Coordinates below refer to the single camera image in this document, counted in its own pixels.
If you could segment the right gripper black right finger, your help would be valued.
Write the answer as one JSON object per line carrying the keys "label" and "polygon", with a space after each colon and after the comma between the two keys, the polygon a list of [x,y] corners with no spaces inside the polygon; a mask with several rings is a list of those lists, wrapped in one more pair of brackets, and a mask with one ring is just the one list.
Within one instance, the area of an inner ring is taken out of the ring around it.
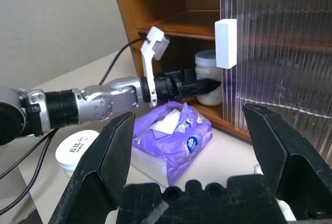
{"label": "right gripper black right finger", "polygon": [[244,104],[256,159],[279,200],[296,219],[332,221],[332,169],[297,130],[275,111]]}

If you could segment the white plastic bottle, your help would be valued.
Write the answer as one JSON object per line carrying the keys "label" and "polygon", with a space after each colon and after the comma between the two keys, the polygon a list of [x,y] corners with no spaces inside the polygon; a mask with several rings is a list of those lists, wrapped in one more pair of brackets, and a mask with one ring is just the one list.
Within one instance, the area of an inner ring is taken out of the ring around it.
{"label": "white plastic bottle", "polygon": [[99,132],[95,130],[79,131],[67,137],[57,147],[56,160],[68,178],[71,178],[81,157],[98,136]]}
{"label": "white plastic bottle", "polygon": [[[197,79],[213,79],[222,81],[222,69],[216,66],[216,51],[202,50],[195,54],[195,71]],[[222,86],[214,91],[197,97],[199,103],[205,106],[217,106],[222,103]]]}

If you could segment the brown wooden cabinet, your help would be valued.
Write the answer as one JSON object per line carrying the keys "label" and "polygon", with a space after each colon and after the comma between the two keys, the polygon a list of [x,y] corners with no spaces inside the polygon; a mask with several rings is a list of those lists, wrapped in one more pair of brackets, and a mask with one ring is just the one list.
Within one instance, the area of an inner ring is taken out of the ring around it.
{"label": "brown wooden cabinet", "polygon": [[[160,61],[153,61],[155,73],[163,68],[193,67],[196,52],[215,48],[216,21],[220,16],[220,0],[117,0],[128,40],[148,33],[152,26],[163,30],[171,42]],[[222,70],[222,103],[204,106],[197,100],[190,104],[216,127],[237,136],[237,132],[222,118],[224,105],[224,76]]]}

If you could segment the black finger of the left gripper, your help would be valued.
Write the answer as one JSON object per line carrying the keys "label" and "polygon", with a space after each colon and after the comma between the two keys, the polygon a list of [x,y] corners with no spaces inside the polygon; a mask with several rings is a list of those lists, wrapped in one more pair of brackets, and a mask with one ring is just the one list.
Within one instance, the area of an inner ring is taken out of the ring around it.
{"label": "black finger of the left gripper", "polygon": [[221,82],[214,79],[203,78],[188,83],[184,83],[180,88],[182,97],[196,97],[206,95],[216,90]]}

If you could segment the translucent ribbed sliding door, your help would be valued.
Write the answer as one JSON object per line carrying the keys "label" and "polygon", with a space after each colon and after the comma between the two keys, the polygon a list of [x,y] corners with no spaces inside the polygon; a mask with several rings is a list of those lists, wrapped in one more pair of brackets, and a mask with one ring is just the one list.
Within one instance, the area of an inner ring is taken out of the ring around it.
{"label": "translucent ribbed sliding door", "polygon": [[220,0],[237,21],[222,118],[248,135],[242,106],[268,107],[332,166],[332,0]]}

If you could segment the purple tissue pack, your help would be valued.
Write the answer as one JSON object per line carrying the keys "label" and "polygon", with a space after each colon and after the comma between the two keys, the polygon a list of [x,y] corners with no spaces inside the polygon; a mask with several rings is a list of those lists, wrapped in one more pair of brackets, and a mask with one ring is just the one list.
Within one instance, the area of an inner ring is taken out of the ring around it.
{"label": "purple tissue pack", "polygon": [[173,186],[212,137],[212,124],[193,107],[168,102],[136,120],[131,165]]}

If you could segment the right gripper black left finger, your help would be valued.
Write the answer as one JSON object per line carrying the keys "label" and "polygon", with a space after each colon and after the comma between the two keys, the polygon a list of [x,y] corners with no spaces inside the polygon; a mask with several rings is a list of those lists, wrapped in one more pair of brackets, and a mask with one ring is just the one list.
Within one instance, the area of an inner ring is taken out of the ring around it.
{"label": "right gripper black left finger", "polygon": [[135,114],[112,119],[80,159],[48,224],[105,224],[126,184]]}

